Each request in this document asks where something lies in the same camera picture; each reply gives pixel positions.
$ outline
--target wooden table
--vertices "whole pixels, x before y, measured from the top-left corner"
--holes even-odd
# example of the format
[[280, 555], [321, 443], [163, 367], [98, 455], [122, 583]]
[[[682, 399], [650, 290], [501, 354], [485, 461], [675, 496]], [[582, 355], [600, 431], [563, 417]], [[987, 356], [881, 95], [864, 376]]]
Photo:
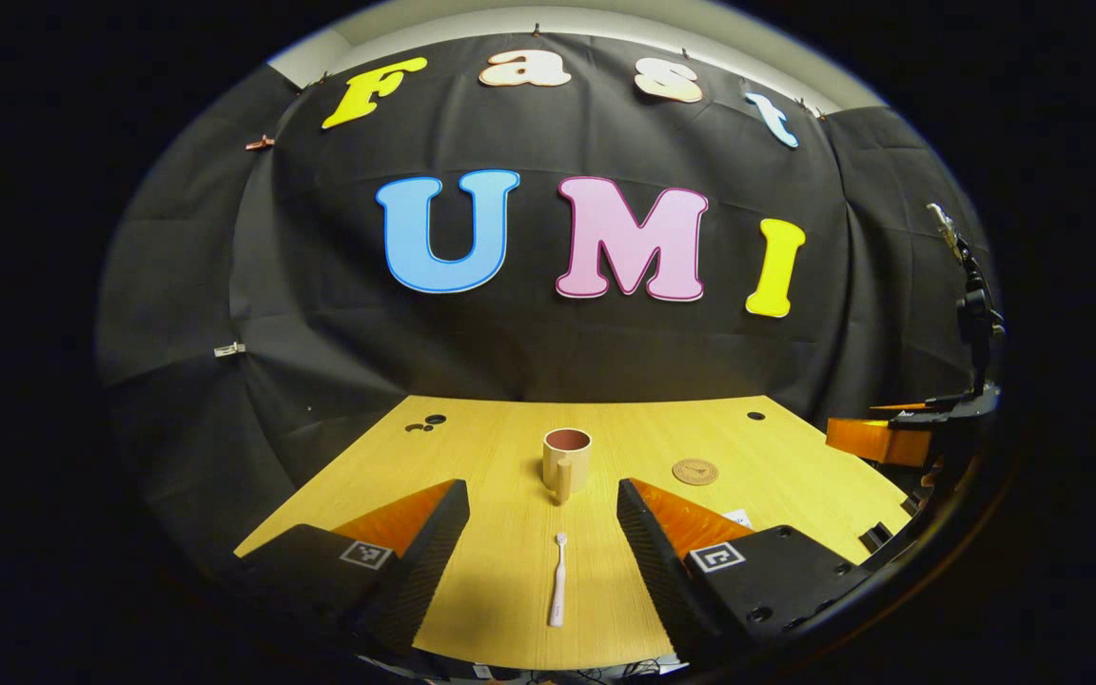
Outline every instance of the wooden table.
[[[747, 412], [761, 412], [753, 421]], [[406, 432], [425, 416], [447, 421]], [[584, 489], [557, 504], [539, 479], [551, 429], [595, 439]], [[445, 568], [414, 647], [501, 667], [578, 669], [674, 649], [617, 521], [617, 481], [639, 478], [756, 529], [785, 524], [861, 562], [876, 523], [899, 530], [904, 493], [767, 398], [539, 403], [409, 396], [244, 538], [244, 555], [297, 523], [323, 529], [448, 478], [468, 481], [471, 520]], [[687, 486], [671, 465], [700, 457], [717, 481]], [[566, 625], [548, 627], [556, 535], [566, 546]]]

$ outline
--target mug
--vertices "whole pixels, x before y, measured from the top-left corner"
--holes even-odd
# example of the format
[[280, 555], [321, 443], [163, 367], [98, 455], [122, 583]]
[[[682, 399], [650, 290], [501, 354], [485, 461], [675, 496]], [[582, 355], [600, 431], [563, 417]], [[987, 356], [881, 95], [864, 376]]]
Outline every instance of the mug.
[[584, 430], [549, 430], [544, 439], [544, 482], [564, 502], [586, 486], [591, 472], [591, 436]]

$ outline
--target letter m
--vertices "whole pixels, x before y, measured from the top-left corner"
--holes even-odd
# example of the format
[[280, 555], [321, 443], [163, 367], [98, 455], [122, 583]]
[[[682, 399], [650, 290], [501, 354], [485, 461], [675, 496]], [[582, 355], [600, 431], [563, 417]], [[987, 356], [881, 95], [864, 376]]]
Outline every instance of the letter m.
[[605, 178], [574, 176], [560, 183], [560, 194], [573, 204], [573, 246], [569, 272], [557, 278], [567, 298], [597, 298], [608, 290], [600, 273], [600, 251], [608, 256], [620, 292], [632, 295], [658, 256], [658, 272], [646, 285], [657, 299], [692, 300], [704, 295], [696, 273], [700, 214], [709, 201], [699, 192], [669, 187], [642, 225], [631, 216], [617, 184]]

